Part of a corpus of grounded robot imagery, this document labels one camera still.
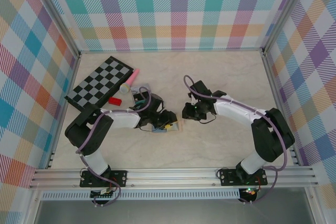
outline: purple cable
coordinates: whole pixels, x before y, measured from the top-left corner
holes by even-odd
[[[107,181],[107,182],[110,182],[111,184],[115,185],[115,186],[119,189],[119,192],[118,192],[118,195],[116,196],[116,198],[114,198],[113,200],[110,200],[109,202],[107,202],[107,203],[104,204],[104,205],[101,205],[102,207],[103,207],[103,206],[108,206],[108,205],[114,203],[114,202],[120,197],[120,195],[121,195],[121,187],[120,187],[120,185],[119,185],[118,183],[116,183],[116,182],[114,182],[114,181],[112,181],[112,180],[110,180],[110,179],[104,178],[104,177],[98,175],[97,173],[95,173],[95,172],[89,167],[88,163],[85,161],[85,159],[83,158],[83,156],[81,155],[80,152],[81,152],[81,150],[87,145],[87,143],[89,142],[89,140],[91,139],[91,137],[92,137],[92,135],[93,135],[93,132],[95,131],[95,129],[96,129],[96,127],[97,127],[97,124],[99,123],[100,119],[101,119],[104,115],[109,114],[109,113],[111,113],[111,112],[139,113],[139,112],[144,111],[145,109],[147,109],[147,108],[149,107],[149,105],[151,104],[151,101],[152,101],[151,91],[150,91],[148,88],[146,88],[146,87],[140,87],[140,88],[139,88],[139,91],[140,91],[140,94],[142,95],[143,98],[144,98],[144,95],[142,94],[141,89],[146,89],[146,91],[148,92],[148,102],[147,102],[147,104],[146,104],[145,107],[143,107],[142,109],[139,109],[139,110],[112,110],[112,111],[109,111],[109,110],[108,110],[108,111],[102,112],[102,113],[98,116],[98,118],[96,119],[95,123],[93,124],[92,129],[90,130],[90,133],[89,133],[89,135],[87,136],[87,138],[85,139],[85,141],[83,142],[83,144],[76,150],[76,153],[77,153],[77,154],[80,154],[80,159],[82,160],[82,162],[84,163],[84,165],[88,168],[88,171],[89,171],[90,173],[94,174],[96,177],[98,177],[98,178],[100,178],[100,179],[102,179],[102,180],[105,180],[105,181]],[[94,202],[95,204],[97,204],[97,202],[96,202],[96,198],[93,198],[93,202]]]
[[[263,167],[265,170],[273,170],[275,172],[275,179],[274,179],[274,182],[273,182],[272,186],[269,188],[268,192],[264,196],[262,196],[261,198],[255,200],[255,202],[260,201],[261,199],[264,199],[266,197],[266,195],[268,195],[273,190],[273,188],[275,187],[275,184],[276,184],[276,182],[278,180],[278,172],[284,170],[286,168],[286,166],[287,166],[287,161],[288,161],[287,150],[286,150],[285,142],[283,141],[282,136],[281,136],[279,130],[277,129],[277,127],[273,124],[273,122],[268,117],[266,117],[265,115],[263,115],[262,113],[260,113],[256,109],[253,109],[253,108],[251,108],[251,107],[249,107],[249,106],[247,106],[245,104],[242,104],[242,103],[234,101],[234,100],[229,100],[229,99],[222,98],[222,97],[211,97],[209,95],[203,95],[203,94],[200,94],[200,93],[196,92],[195,90],[193,90],[192,88],[190,88],[190,86],[188,85],[188,83],[186,81],[186,78],[188,78],[192,82],[192,84],[194,84],[194,81],[188,75],[185,75],[183,77],[184,84],[187,86],[187,88],[190,90],[190,92],[198,95],[199,97],[216,99],[216,100],[222,100],[222,101],[225,101],[225,102],[230,102],[230,103],[238,105],[238,106],[240,106],[240,107],[242,107],[242,108],[244,108],[246,110],[252,111],[253,113],[258,114],[263,119],[265,119],[272,126],[272,128],[274,129],[275,133],[277,134],[277,136],[279,138],[279,141],[280,141],[280,144],[281,144],[281,147],[282,147],[282,151],[283,151],[283,154],[284,154],[283,155],[284,159],[283,159],[283,165],[280,168],[276,168],[274,166],[264,166]]]
[[[104,178],[104,177],[98,175],[97,173],[95,173],[95,172],[89,167],[88,163],[85,161],[85,159],[84,159],[83,156],[80,156],[80,159],[82,160],[82,162],[84,163],[84,165],[88,168],[88,171],[89,171],[90,173],[92,173],[93,175],[95,175],[97,178],[100,178],[100,179],[102,179],[102,180],[105,180],[105,181],[107,181],[107,182],[109,182],[109,183],[115,185],[115,186],[117,187],[117,189],[119,189],[116,198],[110,200],[109,202],[107,202],[107,203],[105,203],[104,205],[101,205],[101,206],[102,206],[102,207],[106,207],[106,206],[108,206],[108,205],[114,203],[114,202],[120,197],[120,195],[121,195],[121,187],[119,186],[119,184],[116,183],[116,182],[114,182],[114,181],[112,181],[112,180],[110,180],[110,179],[108,179],[108,178]],[[93,202],[94,202],[95,205],[98,204],[98,203],[96,202],[96,197],[93,198]]]

